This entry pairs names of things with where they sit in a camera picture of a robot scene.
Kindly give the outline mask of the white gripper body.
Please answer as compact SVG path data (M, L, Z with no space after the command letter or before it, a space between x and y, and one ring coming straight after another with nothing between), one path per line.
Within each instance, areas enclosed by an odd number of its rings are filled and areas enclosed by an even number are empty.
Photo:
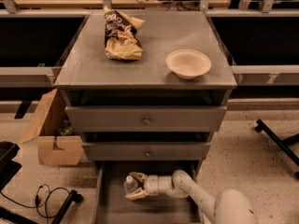
M159 177L157 175L148 175L144 180L144 190L149 196L156 196L159 194Z

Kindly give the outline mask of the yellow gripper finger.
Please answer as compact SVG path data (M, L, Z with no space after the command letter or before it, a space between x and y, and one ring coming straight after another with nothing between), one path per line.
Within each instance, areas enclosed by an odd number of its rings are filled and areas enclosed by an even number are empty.
M125 198L128 199L129 201L135 201L139 199L143 199L147 196L146 191L144 191L142 188L138 188L135 191L126 194Z
M147 175L139 172L130 172L129 175L140 183L143 183L147 178Z

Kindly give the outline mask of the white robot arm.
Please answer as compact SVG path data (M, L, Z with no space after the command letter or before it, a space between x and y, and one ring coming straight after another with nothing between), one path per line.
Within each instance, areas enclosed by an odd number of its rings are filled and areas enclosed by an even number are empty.
M123 183L130 201L166 194L171 198L191 197L212 224L258 224L253 205L237 189L226 189L216 198L200 187L185 171L172 175L145 175L130 172Z

